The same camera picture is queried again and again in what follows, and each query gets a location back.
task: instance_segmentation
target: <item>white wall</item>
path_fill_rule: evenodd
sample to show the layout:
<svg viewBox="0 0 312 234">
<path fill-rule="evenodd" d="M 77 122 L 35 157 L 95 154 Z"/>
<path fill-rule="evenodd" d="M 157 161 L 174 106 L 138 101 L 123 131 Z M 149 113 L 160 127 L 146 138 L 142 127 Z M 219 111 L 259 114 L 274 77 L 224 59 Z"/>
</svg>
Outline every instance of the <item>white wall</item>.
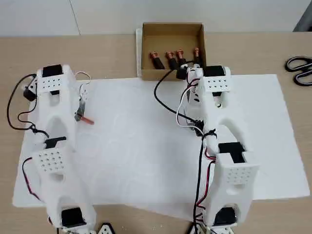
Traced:
<svg viewBox="0 0 312 234">
<path fill-rule="evenodd" d="M 133 33 L 143 22 L 206 31 L 292 31 L 311 0 L 0 0 L 0 36 Z M 77 18 L 78 28 L 71 4 Z"/>
<path fill-rule="evenodd" d="M 69 0 L 0 0 L 0 36 L 79 35 Z"/>
</svg>

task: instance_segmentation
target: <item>black cable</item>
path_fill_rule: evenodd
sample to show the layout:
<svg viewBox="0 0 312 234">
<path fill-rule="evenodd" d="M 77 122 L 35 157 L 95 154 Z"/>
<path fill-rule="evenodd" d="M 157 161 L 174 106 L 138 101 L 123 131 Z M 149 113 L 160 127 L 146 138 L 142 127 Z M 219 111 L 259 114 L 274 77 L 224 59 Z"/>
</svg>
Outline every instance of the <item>black cable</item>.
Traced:
<svg viewBox="0 0 312 234">
<path fill-rule="evenodd" d="M 201 141 L 201 146 L 200 146 L 200 152 L 199 152 L 199 162 L 198 162 L 198 177 L 197 177 L 197 187 L 196 187 L 196 197 L 195 197 L 195 203 L 193 207 L 193 225 L 195 227 L 195 234 L 197 234 L 197 225 L 196 225 L 196 203 L 199 197 L 199 187 L 200 187 L 200 176 L 201 176 L 201 157 L 203 154 L 204 146 L 203 146 L 203 138 Z"/>
<path fill-rule="evenodd" d="M 21 116 L 21 115 L 24 115 L 24 114 L 29 114 L 29 113 L 33 112 L 33 111 L 35 110 L 36 106 L 37 106 L 37 98 L 35 99 L 35 105 L 34 105 L 34 107 L 33 107 L 30 111 L 24 111 L 24 112 L 20 112 L 20 113 L 18 114 L 18 120 L 19 120 L 19 122 L 34 124 L 33 122 L 25 121 L 25 120 L 20 119 L 20 116 Z"/>
<path fill-rule="evenodd" d="M 217 135 L 215 133 L 215 129 L 210 130 L 209 132 L 205 133 L 202 137 L 201 137 L 201 146 L 200 146 L 200 152 L 199 152 L 199 162 L 198 162 L 198 177 L 197 177 L 197 187 L 196 187 L 196 197 L 195 197 L 195 202 L 194 202 L 194 207 L 193 207 L 193 225 L 195 228 L 195 234 L 197 234 L 197 225 L 196 225 L 196 208 L 197 208 L 197 200 L 199 197 L 199 187 L 200 187 L 200 177 L 201 177 L 201 162 L 202 162 L 202 155 L 203 155 L 203 150 L 204 150 L 204 145 L 203 145 L 203 141 L 205 139 L 206 136 L 208 135 L 212 135 L 215 136 L 217 138 Z"/>
<path fill-rule="evenodd" d="M 176 114 L 176 111 L 174 111 L 173 109 L 171 109 L 170 107 L 168 107 L 165 103 L 163 103 L 161 100 L 159 100 L 159 98 L 157 97 L 157 94 L 156 94 L 156 91 L 157 91 L 158 86 L 164 81 L 164 79 L 165 79 L 172 71 L 173 71 L 173 70 L 170 70 L 169 72 L 167 72 L 167 73 L 163 76 L 163 78 L 161 78 L 161 79 L 158 81 L 158 83 L 157 83 L 157 85 L 155 86 L 155 89 L 154 89 L 154 97 L 155 97 L 155 99 L 156 99 L 163 107 L 165 107 L 168 111 L 170 111 L 170 112 Z M 189 120 L 189 121 L 191 121 L 191 122 L 193 122 L 193 123 L 196 123 L 196 120 L 195 120 L 195 119 L 192 119 L 192 118 L 190 118 L 190 117 L 188 117 L 188 116 L 185 116 L 185 115 L 183 115 L 183 114 L 180 114 L 180 113 L 178 113 L 178 115 L 181 116 L 181 117 L 183 117 L 183 118 L 185 118 L 185 119 L 187 119 L 187 120 Z"/>
<path fill-rule="evenodd" d="M 28 113 L 34 111 L 34 109 L 35 109 L 35 107 L 36 107 L 36 105 L 37 105 L 37 97 L 36 97 L 35 106 L 34 106 L 34 108 L 33 108 L 31 111 L 21 112 L 21 113 L 19 113 L 19 115 L 18 115 L 18 120 L 19 120 L 20 122 L 30 123 L 30 126 L 29 126 L 29 127 L 26 127 L 26 128 L 15 127 L 15 126 L 12 125 L 12 122 L 11 122 L 11 120 L 10 120 L 10 105 L 11 105 L 13 96 L 14 96 L 14 94 L 15 94 L 15 92 L 16 92 L 18 86 L 19 86 L 26 78 L 28 78 L 28 77 L 33 77 L 33 79 L 32 79 L 32 81 L 33 81 L 33 80 L 36 78 L 36 74 L 29 74 L 29 75 L 26 75 L 26 76 L 24 76 L 22 79 L 20 79 L 20 80 L 17 82 L 17 84 L 15 85 L 15 87 L 14 87 L 14 89 L 13 89 L 13 91 L 12 91 L 12 94 L 11 94 L 11 96 L 10 96 L 10 98 L 9 98 L 9 101 L 8 101 L 8 104 L 7 104 L 7 107 L 6 107 L 6 118 L 7 118 L 7 120 L 8 120 L 8 123 L 9 123 L 10 127 L 13 128 L 13 129 L 15 129 L 15 130 L 26 131 L 26 130 L 29 130 L 29 129 L 30 129 L 30 130 L 33 131 L 34 134 L 36 134 L 36 133 L 42 133 L 42 134 L 45 134 L 45 135 L 49 138 L 49 134 L 47 134 L 47 132 L 45 132 L 45 131 L 43 131 L 43 130 L 38 130 L 38 129 L 36 128 L 36 125 L 35 125 L 33 122 L 24 121 L 24 120 L 21 120 L 21 119 L 20 119 L 20 116 L 21 116 L 22 114 L 28 114 Z"/>
<path fill-rule="evenodd" d="M 210 231 L 213 232 L 214 234 L 218 234 L 218 233 L 216 233 L 216 232 L 215 232 L 214 230 L 212 230 L 212 229 L 210 229 Z"/>
</svg>

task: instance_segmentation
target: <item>scissors handle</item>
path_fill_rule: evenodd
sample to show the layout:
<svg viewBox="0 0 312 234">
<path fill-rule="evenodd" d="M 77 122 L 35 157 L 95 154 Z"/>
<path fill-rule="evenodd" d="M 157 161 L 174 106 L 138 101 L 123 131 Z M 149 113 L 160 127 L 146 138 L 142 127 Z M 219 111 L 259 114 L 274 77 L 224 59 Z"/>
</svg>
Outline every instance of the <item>scissors handle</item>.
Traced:
<svg viewBox="0 0 312 234">
<path fill-rule="evenodd" d="M 294 76 L 293 81 L 300 86 L 312 86 L 312 81 L 311 82 L 302 82 L 300 81 L 301 78 L 307 77 L 308 75 L 312 74 L 312 69 L 308 69 L 302 73 L 299 73 Z"/>
<path fill-rule="evenodd" d="M 293 61 L 304 61 L 306 63 L 296 66 L 296 67 L 290 67 L 290 64 Z M 307 70 L 309 67 L 312 67 L 312 59 L 308 57 L 304 57 L 304 56 L 296 56 L 296 57 L 290 58 L 285 63 L 285 70 L 288 72 L 304 71 L 304 70 Z"/>
</svg>

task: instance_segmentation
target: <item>cardboard box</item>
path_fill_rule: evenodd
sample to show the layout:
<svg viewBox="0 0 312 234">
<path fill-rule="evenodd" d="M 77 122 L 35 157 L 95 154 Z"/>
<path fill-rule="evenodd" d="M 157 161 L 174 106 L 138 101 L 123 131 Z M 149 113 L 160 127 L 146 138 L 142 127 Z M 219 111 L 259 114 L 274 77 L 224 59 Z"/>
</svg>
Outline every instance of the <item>cardboard box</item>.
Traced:
<svg viewBox="0 0 312 234">
<path fill-rule="evenodd" d="M 183 57 L 190 61 L 194 59 L 196 47 L 200 50 L 203 66 L 206 66 L 204 26 L 201 23 L 144 23 L 142 32 L 142 79 L 159 80 L 170 70 L 165 55 L 166 51 L 172 51 L 176 54 L 177 50 L 182 49 Z M 158 53 L 165 70 L 154 68 L 150 56 L 152 51 Z M 173 71 L 167 79 L 175 80 L 176 71 Z"/>
</svg>

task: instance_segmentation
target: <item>brass screw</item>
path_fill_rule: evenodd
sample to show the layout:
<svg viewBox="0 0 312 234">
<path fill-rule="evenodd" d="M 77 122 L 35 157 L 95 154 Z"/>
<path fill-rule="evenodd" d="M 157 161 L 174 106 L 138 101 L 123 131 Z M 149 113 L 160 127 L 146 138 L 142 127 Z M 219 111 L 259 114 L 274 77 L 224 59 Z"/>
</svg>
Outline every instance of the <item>brass screw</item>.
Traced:
<svg viewBox="0 0 312 234">
<path fill-rule="evenodd" d="M 194 53 L 195 53 L 195 57 L 198 58 L 199 57 L 199 48 L 198 47 L 196 47 L 194 49 Z"/>
<path fill-rule="evenodd" d="M 180 50 L 177 50 L 177 51 L 176 51 L 176 54 L 177 54 L 177 56 L 178 56 L 179 59 L 182 59 L 182 58 L 183 58 L 183 50 L 181 50 L 181 49 L 180 49 Z"/>
<path fill-rule="evenodd" d="M 151 52 L 151 56 L 152 56 L 152 58 L 156 59 L 158 57 L 158 53 L 153 51 L 153 52 Z"/>
<path fill-rule="evenodd" d="M 168 52 L 166 52 L 166 56 L 168 59 L 172 59 L 174 57 L 174 54 L 173 54 L 173 52 L 168 51 Z"/>
</svg>

